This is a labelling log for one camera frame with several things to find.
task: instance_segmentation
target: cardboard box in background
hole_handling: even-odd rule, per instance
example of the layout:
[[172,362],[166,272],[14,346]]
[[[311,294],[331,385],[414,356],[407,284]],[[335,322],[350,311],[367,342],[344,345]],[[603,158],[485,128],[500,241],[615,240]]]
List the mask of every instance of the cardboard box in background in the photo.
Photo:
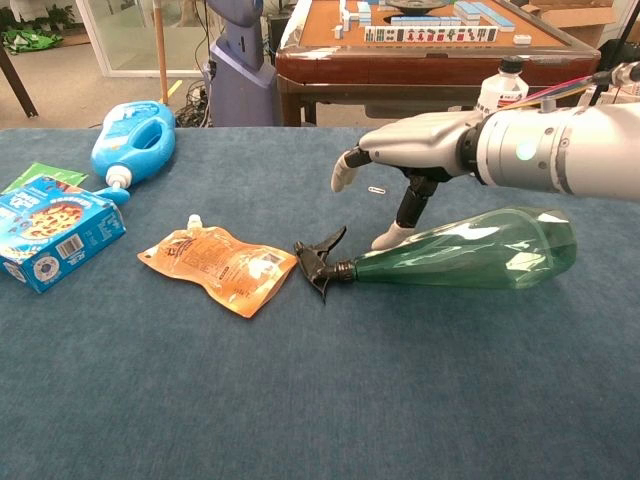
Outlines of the cardboard box in background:
[[613,6],[613,0],[529,0],[541,10],[564,10],[574,8],[601,8]]
[[540,18],[594,48],[600,46],[605,25],[616,22],[611,7],[547,10]]
[[636,22],[633,26],[633,29],[629,34],[629,40],[627,41],[631,43],[640,43],[640,22]]
[[520,8],[598,48],[604,27],[616,22],[612,5],[613,0],[529,0]]

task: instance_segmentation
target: gray carpet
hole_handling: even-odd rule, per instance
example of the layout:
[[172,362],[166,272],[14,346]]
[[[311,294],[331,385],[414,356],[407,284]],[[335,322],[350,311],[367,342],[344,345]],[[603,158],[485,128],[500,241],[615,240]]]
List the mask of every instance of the gray carpet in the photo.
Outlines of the gray carpet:
[[[422,227],[561,207],[577,263],[531,290],[340,285],[326,305],[296,270],[250,321],[136,259],[190,213],[289,250],[347,224],[333,258],[362,253],[406,182],[370,166],[331,193],[361,133],[179,131],[124,237],[44,295],[0,277],[0,478],[637,477],[638,205],[456,179]],[[0,132],[0,178],[31,160],[88,172],[96,136]]]

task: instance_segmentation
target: mahjong table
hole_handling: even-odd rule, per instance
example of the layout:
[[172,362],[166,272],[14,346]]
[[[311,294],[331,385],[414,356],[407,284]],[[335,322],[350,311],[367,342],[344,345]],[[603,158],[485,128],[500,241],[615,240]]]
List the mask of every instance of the mahjong table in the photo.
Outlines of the mahjong table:
[[[523,78],[532,91],[592,73],[599,52],[503,0],[482,0],[484,5],[515,28],[498,29],[493,41],[456,41],[453,28],[444,35],[428,35],[427,26],[415,27],[415,38],[402,41],[372,35],[380,27],[391,29],[401,14],[389,6],[370,6],[370,23],[358,20],[336,38],[343,25],[339,0],[300,0],[287,25],[276,55],[278,89],[285,125],[298,126],[302,106],[321,103],[367,105],[368,113],[389,112],[389,107],[412,106],[418,111],[440,110],[453,105],[475,104],[480,84],[497,72],[500,59],[520,55],[527,60]],[[358,2],[346,1],[346,9],[358,12]],[[431,10],[432,17],[455,16],[453,4]],[[483,17],[477,26],[491,26]],[[514,44],[515,35],[531,37],[528,45]]]

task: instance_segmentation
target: white bottle cap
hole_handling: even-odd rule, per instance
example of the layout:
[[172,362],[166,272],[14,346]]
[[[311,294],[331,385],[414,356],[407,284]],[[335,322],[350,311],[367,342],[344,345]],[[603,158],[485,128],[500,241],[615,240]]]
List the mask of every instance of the white bottle cap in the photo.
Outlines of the white bottle cap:
[[132,178],[131,170],[127,167],[114,165],[107,170],[105,181],[110,187],[114,186],[114,183],[117,183],[117,186],[120,188],[129,188]]
[[200,215],[189,215],[187,230],[190,228],[202,228],[202,219],[200,218]]

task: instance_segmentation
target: spray nozzle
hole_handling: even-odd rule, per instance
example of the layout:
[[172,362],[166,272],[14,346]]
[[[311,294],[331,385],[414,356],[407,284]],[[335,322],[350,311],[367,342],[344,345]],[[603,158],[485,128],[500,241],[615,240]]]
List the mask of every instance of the spray nozzle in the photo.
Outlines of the spray nozzle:
[[322,301],[327,296],[329,280],[339,280],[341,282],[355,280],[355,267],[350,260],[338,262],[335,265],[327,265],[325,263],[329,252],[342,240],[345,233],[347,233],[347,227],[342,227],[317,245],[305,245],[302,242],[296,242],[294,245],[302,273],[320,292]]

